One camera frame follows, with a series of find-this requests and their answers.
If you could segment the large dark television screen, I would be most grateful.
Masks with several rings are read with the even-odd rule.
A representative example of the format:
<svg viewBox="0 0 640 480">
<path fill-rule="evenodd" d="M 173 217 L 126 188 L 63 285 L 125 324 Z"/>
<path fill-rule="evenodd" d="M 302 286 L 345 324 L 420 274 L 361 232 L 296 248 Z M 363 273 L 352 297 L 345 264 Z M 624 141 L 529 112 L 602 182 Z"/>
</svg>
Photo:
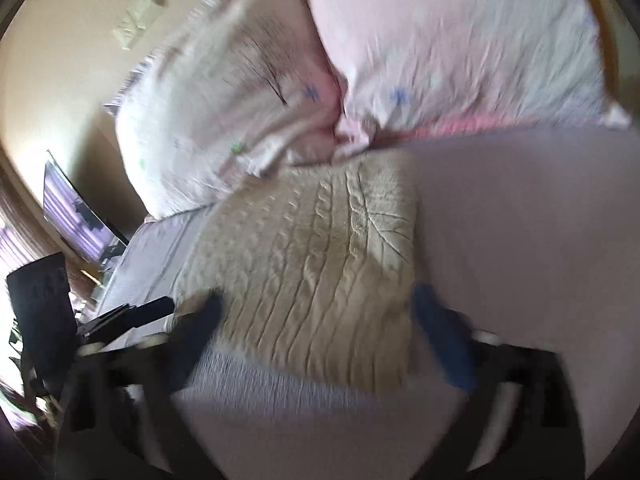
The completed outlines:
<svg viewBox="0 0 640 480">
<path fill-rule="evenodd" d="M 125 252 L 126 237 L 84 201 L 50 152 L 44 164 L 42 208 L 47 222 L 88 263 L 104 268 Z"/>
</svg>

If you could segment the wall light switch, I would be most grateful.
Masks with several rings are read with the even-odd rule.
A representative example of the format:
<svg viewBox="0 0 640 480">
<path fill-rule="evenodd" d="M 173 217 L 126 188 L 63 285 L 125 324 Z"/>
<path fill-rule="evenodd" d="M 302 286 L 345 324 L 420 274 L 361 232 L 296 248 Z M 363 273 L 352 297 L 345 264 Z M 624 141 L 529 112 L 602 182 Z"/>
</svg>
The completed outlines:
<svg viewBox="0 0 640 480">
<path fill-rule="evenodd" d="M 122 50 L 130 51 L 158 20 L 166 8 L 166 0 L 132 0 L 113 29 Z"/>
</svg>

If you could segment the beige cable-knit sweater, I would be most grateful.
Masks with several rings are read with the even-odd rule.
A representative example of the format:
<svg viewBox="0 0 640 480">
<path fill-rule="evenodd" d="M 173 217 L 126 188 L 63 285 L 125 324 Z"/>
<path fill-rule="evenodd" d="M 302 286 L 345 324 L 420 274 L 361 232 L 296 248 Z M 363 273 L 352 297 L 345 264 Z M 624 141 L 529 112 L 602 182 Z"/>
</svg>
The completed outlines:
<svg viewBox="0 0 640 480">
<path fill-rule="evenodd" d="M 409 369 L 417 210 L 402 151 L 248 180 L 204 220 L 175 315 L 220 292 L 224 350 L 334 386 L 397 389 Z"/>
</svg>

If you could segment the lavender bed sheet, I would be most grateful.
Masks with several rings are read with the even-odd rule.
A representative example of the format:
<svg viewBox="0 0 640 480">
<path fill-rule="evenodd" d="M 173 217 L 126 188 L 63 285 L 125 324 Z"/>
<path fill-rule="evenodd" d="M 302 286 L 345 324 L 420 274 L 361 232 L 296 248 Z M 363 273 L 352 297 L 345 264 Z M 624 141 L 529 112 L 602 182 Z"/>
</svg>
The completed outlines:
<svg viewBox="0 0 640 480">
<path fill-rule="evenodd" d="M 586 468 L 639 406 L 639 133 L 536 128 L 409 144 L 426 280 L 509 344 L 562 356 Z M 407 479 L 461 391 L 424 342 L 399 391 L 376 398 L 213 352 L 177 396 L 231 479 Z"/>
</svg>

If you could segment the wooden window frame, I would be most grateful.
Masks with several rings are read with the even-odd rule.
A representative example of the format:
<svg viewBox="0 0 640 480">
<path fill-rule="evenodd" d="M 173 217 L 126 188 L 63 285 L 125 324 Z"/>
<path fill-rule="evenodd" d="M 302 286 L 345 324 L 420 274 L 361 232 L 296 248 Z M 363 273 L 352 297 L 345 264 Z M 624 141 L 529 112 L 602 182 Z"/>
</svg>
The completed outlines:
<svg viewBox="0 0 640 480">
<path fill-rule="evenodd" d="M 605 85 L 615 99 L 620 97 L 620 52 L 614 30 L 614 14 L 608 8 L 610 0 L 589 0 L 599 25 L 599 44 L 604 65 Z"/>
</svg>

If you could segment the pink floral pillow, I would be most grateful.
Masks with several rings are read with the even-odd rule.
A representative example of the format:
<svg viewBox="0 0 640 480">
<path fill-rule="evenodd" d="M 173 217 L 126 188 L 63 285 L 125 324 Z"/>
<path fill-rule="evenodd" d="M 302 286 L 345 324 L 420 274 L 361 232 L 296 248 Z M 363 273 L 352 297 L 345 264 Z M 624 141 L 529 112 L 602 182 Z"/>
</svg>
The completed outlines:
<svg viewBox="0 0 640 480">
<path fill-rule="evenodd" d="M 106 110 L 130 184 L 163 219 L 331 160 L 341 90 L 306 0 L 203 0 Z"/>
<path fill-rule="evenodd" d="M 343 90 L 341 154 L 536 124 L 625 129 L 591 0 L 307 0 Z"/>
</svg>

